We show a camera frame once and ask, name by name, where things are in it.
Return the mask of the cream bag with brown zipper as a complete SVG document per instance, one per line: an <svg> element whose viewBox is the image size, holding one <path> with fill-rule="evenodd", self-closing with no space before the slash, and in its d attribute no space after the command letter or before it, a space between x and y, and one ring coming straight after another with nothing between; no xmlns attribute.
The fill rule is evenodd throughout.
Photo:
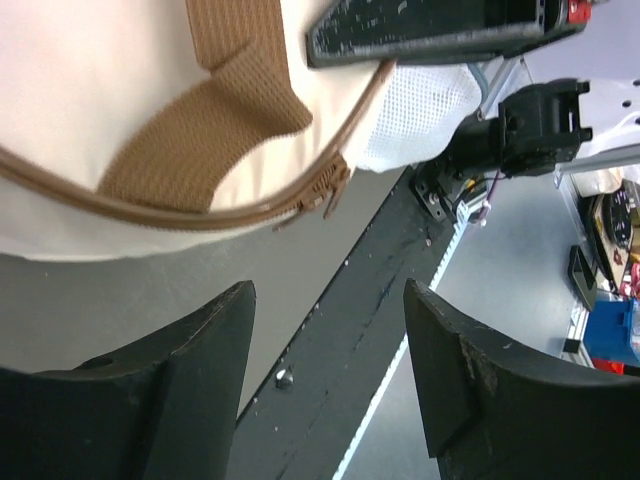
<svg viewBox="0 0 640 480"><path fill-rule="evenodd" d="M312 68L328 7L3 2L2 252L143 257L334 212L396 64Z"/></svg>

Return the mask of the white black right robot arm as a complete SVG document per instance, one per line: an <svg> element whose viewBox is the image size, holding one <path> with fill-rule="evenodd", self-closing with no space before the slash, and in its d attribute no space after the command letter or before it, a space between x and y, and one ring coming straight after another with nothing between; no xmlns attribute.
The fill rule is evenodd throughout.
<svg viewBox="0 0 640 480"><path fill-rule="evenodd" d="M317 69L374 60L392 68L356 165L381 173L424 163L417 195L442 214L453 179L543 175L592 139L580 123L588 82L523 87L486 119L481 106L494 88L479 70L582 32L591 10L587 1L337 1L308 29L307 60Z"/></svg>

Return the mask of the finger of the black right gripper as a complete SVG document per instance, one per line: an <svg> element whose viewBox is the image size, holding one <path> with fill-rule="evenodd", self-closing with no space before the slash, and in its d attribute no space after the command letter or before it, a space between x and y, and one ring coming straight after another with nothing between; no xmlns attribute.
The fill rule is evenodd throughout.
<svg viewBox="0 0 640 480"><path fill-rule="evenodd" d="M510 59L578 34L589 20L587 1L337 1L307 32L307 60L330 68Z"/></svg>

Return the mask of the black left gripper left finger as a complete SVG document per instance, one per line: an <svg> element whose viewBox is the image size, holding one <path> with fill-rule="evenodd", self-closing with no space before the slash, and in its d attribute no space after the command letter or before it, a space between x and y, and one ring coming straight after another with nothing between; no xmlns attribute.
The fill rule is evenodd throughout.
<svg viewBox="0 0 640 480"><path fill-rule="evenodd" d="M1 372L5 479L222 479L251 343L255 287L72 370Z"/></svg>

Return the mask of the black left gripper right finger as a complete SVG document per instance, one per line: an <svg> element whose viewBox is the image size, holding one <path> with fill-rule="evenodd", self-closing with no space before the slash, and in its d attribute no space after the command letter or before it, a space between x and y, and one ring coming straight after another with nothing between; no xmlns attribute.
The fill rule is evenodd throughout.
<svg viewBox="0 0 640 480"><path fill-rule="evenodd" d="M639 381L532 349L408 280L428 454L445 479L635 479Z"/></svg>

